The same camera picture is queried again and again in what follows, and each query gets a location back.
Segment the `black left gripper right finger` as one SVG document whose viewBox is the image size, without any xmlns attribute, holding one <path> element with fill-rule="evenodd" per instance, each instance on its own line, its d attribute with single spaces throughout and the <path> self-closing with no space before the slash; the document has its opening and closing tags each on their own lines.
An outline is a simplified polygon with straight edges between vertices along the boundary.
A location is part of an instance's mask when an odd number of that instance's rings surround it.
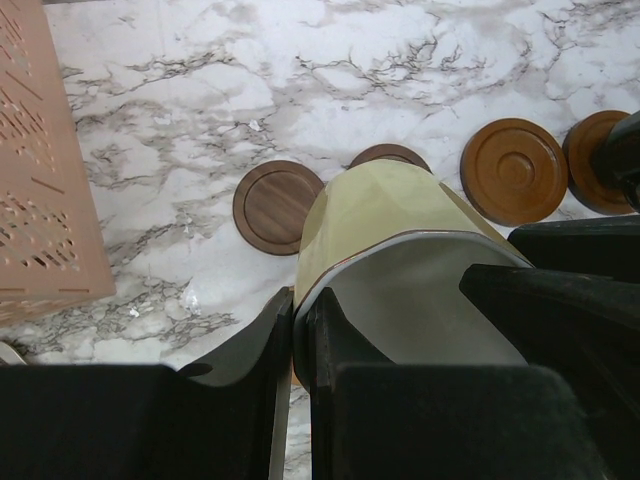
<svg viewBox="0 0 640 480">
<path fill-rule="evenodd" d="M 308 314 L 316 479 L 600 479 L 577 399 L 531 366 L 399 365 L 331 290 Z"/>
</svg>

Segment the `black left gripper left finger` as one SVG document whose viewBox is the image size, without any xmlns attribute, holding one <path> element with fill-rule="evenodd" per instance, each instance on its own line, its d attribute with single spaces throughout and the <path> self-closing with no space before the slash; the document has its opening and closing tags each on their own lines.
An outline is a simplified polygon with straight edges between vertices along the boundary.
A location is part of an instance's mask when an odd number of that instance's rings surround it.
<svg viewBox="0 0 640 480">
<path fill-rule="evenodd" d="M 279 479 L 293 294 L 180 368 L 5 366 L 5 479 Z"/>
</svg>

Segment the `brown ringed wooden saucer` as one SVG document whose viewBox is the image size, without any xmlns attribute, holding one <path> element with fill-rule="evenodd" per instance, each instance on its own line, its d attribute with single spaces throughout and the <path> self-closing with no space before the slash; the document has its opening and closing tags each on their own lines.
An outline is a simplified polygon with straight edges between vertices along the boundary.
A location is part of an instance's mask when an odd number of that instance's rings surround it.
<svg viewBox="0 0 640 480">
<path fill-rule="evenodd" d="M 478 130 L 464 147 L 459 171 L 470 203 L 507 227 L 546 219 L 561 204 L 569 182 L 556 139 L 520 118 L 495 120 Z"/>
</svg>

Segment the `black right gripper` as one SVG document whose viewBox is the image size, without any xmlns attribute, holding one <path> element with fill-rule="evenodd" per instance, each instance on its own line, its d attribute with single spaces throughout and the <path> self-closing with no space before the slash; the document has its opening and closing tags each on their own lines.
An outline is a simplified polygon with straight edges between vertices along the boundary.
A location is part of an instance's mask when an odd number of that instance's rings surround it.
<svg viewBox="0 0 640 480">
<path fill-rule="evenodd" d="M 461 292 L 570 384 L 609 476 L 638 478 L 638 216 L 524 225 L 508 240 L 531 267 L 474 264 Z"/>
</svg>

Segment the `white cream cup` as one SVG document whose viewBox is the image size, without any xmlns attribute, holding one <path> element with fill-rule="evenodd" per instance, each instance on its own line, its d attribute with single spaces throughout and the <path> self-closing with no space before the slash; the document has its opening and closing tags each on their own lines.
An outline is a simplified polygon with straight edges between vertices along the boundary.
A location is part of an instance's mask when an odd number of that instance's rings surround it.
<svg viewBox="0 0 640 480">
<path fill-rule="evenodd" d="M 529 261 L 428 171 L 389 159 L 330 181 L 305 220 L 294 286 L 294 369 L 311 382 L 307 327 L 325 293 L 385 360 L 521 366 L 516 347 L 462 294 L 472 265 Z"/>
</svg>

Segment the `dark brown wooden coaster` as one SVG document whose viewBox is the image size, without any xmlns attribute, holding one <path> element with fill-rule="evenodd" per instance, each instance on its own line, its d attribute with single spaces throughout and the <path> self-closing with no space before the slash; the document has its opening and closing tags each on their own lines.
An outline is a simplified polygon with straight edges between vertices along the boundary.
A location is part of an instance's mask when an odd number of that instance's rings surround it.
<svg viewBox="0 0 640 480">
<path fill-rule="evenodd" d="M 425 160 L 416 152 L 405 146 L 391 143 L 377 144 L 363 150 L 351 161 L 349 169 L 380 159 L 395 160 L 431 171 Z"/>
</svg>

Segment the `dark walnut coaster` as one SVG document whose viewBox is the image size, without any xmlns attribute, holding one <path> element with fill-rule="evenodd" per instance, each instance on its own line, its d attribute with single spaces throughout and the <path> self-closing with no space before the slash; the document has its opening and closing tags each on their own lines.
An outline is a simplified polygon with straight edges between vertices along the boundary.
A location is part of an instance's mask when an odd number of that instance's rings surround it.
<svg viewBox="0 0 640 480">
<path fill-rule="evenodd" d="M 302 164 L 274 160 L 251 169 L 234 192 L 234 223 L 242 238 L 275 256 L 299 252 L 307 214 L 324 189 Z"/>
</svg>

